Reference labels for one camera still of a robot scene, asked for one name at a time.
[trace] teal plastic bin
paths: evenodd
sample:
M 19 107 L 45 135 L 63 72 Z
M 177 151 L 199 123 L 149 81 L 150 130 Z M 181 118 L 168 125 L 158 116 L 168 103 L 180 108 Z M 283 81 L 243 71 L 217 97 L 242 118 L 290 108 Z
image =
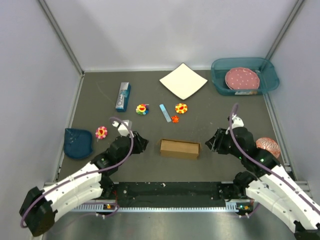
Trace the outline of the teal plastic bin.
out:
M 260 79 L 260 86 L 258 89 L 237 90 L 228 88 L 225 81 L 226 74 L 229 70 L 238 67 L 248 68 L 258 75 Z M 211 77 L 216 90 L 224 96 L 261 95 L 275 90 L 280 83 L 274 65 L 261 57 L 218 59 L 212 63 Z

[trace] white square plate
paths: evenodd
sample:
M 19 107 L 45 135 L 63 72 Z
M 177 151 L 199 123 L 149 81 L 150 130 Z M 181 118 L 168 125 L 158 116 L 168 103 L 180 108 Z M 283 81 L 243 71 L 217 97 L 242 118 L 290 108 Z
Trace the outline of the white square plate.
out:
M 160 82 L 178 98 L 185 100 L 198 91 L 208 80 L 199 76 L 187 65 L 182 63 Z

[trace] brown box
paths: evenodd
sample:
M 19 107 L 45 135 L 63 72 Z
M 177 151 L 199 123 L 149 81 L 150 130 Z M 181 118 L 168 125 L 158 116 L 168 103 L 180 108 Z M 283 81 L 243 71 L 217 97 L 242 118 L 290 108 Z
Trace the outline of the brown box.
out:
M 160 155 L 163 157 L 192 159 L 199 156 L 201 145 L 198 142 L 173 139 L 160 140 Z

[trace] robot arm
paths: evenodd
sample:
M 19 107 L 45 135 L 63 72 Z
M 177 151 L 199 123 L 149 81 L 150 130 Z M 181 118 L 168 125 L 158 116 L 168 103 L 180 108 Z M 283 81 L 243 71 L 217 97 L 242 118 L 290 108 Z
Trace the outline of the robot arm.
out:
M 314 238 L 309 235 L 306 239 L 320 239 L 316 235 L 320 229 L 320 206 L 291 179 L 285 168 L 270 152 L 257 148 L 252 133 L 244 127 L 243 121 L 236 115 L 233 115 L 232 118 L 232 130 L 242 150 L 272 171 L 270 174 L 247 159 L 235 145 L 230 129 L 219 128 L 205 144 L 211 151 L 218 154 L 232 154 L 240 159 L 248 170 L 236 175 L 233 181 L 234 193 L 262 204 L 281 219 L 296 236 L 312 234 Z
M 132 132 L 132 134 L 133 149 L 131 154 L 140 154 L 146 149 L 149 141 L 142 138 L 137 132 Z M 76 173 L 41 190 L 37 187 L 32 188 L 27 193 L 19 211 L 23 217 L 27 209 L 40 199 L 24 219 L 26 227 L 29 228 L 32 235 L 37 237 L 44 234 L 64 214 L 89 200 L 112 199 L 114 183 L 110 179 L 110 175 L 115 173 L 118 167 L 108 171 L 99 172 L 99 170 L 120 163 L 129 153 L 130 146 L 129 134 L 118 136 L 106 151 L 94 157 Z

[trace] pink mesh ball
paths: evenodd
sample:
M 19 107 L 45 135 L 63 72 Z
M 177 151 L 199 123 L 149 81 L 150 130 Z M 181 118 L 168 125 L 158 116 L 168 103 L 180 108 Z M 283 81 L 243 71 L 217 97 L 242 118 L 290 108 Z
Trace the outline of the pink mesh ball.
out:
M 265 149 L 277 159 L 281 154 L 279 145 L 273 139 L 269 137 L 261 137 L 256 142 L 257 148 Z

